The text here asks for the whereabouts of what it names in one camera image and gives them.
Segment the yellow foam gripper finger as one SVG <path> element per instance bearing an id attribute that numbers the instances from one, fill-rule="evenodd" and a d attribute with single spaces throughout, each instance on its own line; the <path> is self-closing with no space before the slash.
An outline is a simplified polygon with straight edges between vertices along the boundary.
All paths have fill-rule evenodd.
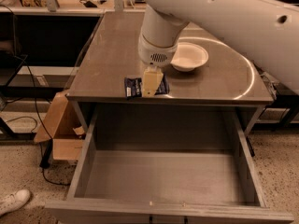
<path id="1" fill-rule="evenodd" d="M 160 67 L 147 67 L 142 77 L 142 96 L 154 96 L 161 84 L 163 76 L 164 74 Z"/>

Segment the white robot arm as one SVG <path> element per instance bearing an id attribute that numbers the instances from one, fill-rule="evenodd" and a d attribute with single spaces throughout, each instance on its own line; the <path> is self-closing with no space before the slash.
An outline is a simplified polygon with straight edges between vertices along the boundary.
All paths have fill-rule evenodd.
<path id="1" fill-rule="evenodd" d="M 169 64 L 190 22 L 299 93 L 299 8 L 276 0 L 145 0 L 138 52 L 143 63 Z"/>

